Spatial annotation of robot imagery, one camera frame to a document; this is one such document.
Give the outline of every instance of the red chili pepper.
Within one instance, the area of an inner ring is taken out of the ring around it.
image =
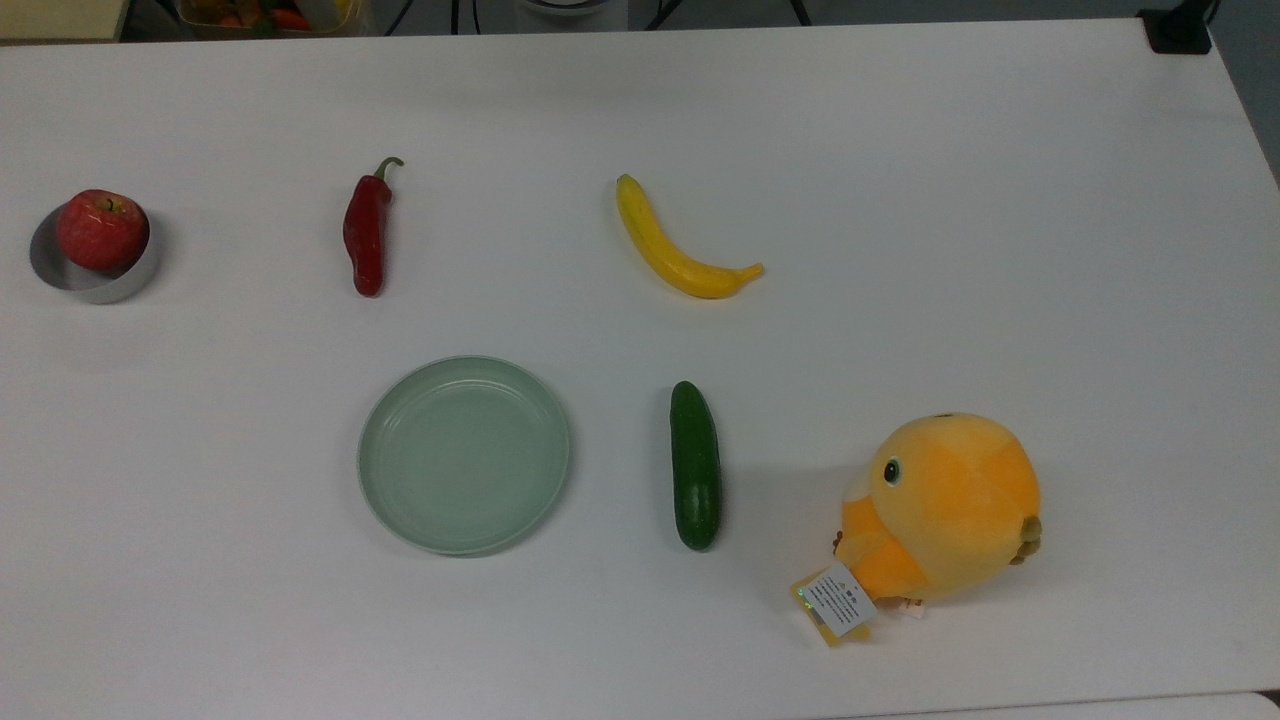
[[[356,291],[372,297],[383,288],[383,231],[387,228],[387,206],[392,201],[392,188],[383,176],[387,165],[403,165],[399,158],[388,158],[378,165],[378,172],[360,178],[356,192],[347,205],[347,218],[342,222],[342,240],[356,277]]]

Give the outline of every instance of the red apple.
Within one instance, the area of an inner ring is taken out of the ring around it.
[[[108,273],[137,263],[147,246],[147,215],[137,202],[105,190],[72,197],[58,218],[58,246],[82,268]]]

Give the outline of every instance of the plate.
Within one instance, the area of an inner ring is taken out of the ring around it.
[[[568,423],[547,386],[494,357],[439,360],[378,402],[360,438],[374,515],[440,555],[498,550],[550,510],[568,470]]]

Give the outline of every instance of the white label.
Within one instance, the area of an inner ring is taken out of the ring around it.
[[[902,615],[910,615],[911,618],[924,618],[924,601],[923,600],[908,600],[905,597],[899,598],[897,609]]]
[[[854,574],[837,562],[800,588],[805,602],[838,638],[876,616],[876,605]]]

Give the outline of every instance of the banana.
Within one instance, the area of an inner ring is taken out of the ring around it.
[[[681,252],[662,231],[644,188],[631,176],[618,178],[617,200],[622,224],[636,250],[658,277],[681,292],[694,297],[728,297],[764,272],[764,265],[759,263],[741,269],[719,268]]]

